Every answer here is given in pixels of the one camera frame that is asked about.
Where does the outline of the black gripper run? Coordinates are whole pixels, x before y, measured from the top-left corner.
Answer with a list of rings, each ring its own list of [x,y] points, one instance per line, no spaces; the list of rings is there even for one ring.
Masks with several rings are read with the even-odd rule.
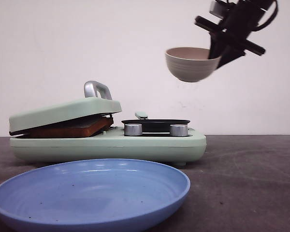
[[[220,19],[218,24],[199,15],[195,18],[195,25],[209,32],[208,59],[220,57],[216,69],[245,56],[246,50],[259,56],[265,53],[263,47],[247,38],[252,32],[266,27],[266,23],[259,24],[266,13],[266,1],[239,0],[234,3],[215,0],[212,2],[210,13]]]

